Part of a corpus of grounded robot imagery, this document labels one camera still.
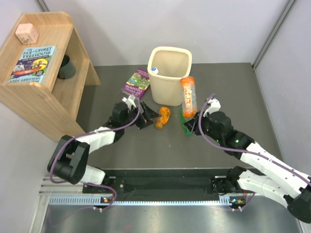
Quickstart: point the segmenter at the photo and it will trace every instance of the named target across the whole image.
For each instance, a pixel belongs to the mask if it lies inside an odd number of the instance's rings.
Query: book
[[[146,70],[138,69],[126,82],[122,88],[122,92],[133,94],[141,99],[150,86],[149,75]]]
[[[56,57],[55,46],[25,48],[8,80],[12,82],[35,82],[45,84],[53,58]]]

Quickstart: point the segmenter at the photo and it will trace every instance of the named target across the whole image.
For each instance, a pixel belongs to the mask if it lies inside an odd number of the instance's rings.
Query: gray floor
[[[107,122],[116,102],[123,94],[120,89],[137,68],[146,66],[96,67],[102,84],[86,86],[77,122],[85,131],[92,131]],[[259,89],[257,78],[249,63],[193,64],[199,108],[212,93],[217,94],[221,110],[233,126],[253,137],[271,154],[280,158],[275,135]],[[151,90],[142,98],[152,109],[160,105],[152,99]],[[249,167],[207,144],[201,136],[185,136],[181,128],[179,107],[162,130],[149,126],[127,129],[116,144],[93,152],[89,165],[100,168],[228,168]]]

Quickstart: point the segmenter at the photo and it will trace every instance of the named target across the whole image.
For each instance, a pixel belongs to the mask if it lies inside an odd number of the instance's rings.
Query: orange cap
[[[195,83],[194,77],[191,77],[191,76],[182,78],[180,81],[181,81],[181,84],[183,86],[189,84],[190,82],[194,82]]]

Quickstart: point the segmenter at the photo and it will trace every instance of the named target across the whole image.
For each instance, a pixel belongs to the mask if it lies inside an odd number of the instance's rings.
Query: orange bottle
[[[167,107],[161,107],[159,113],[162,116],[156,119],[155,127],[160,130],[163,128],[163,125],[165,125],[169,121],[171,111]]]
[[[193,77],[181,79],[184,88],[183,115],[184,118],[194,117],[198,111],[195,95],[195,81]]]

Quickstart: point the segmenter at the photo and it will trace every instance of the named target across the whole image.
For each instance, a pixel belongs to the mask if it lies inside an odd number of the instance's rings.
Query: gray tabletop
[[[124,96],[120,92],[122,86],[137,68],[146,69],[146,66],[95,68],[102,84],[85,87],[77,117],[77,122],[87,132],[107,122],[114,104]],[[210,94],[216,93],[221,110],[231,118],[234,128],[281,158],[251,64],[193,64],[190,74],[196,79],[199,109]],[[155,111],[161,107],[153,101],[151,90],[142,100]],[[170,120],[162,130],[153,126],[142,130],[136,126],[126,129],[117,143],[93,152],[88,164],[100,168],[250,167],[209,145],[201,136],[186,136],[181,128],[179,108],[170,107]]]
[[[80,206],[49,205],[51,223],[59,224]],[[42,233],[302,233],[299,221],[280,204],[255,197],[243,212],[227,206],[114,206],[100,213],[83,210]]]

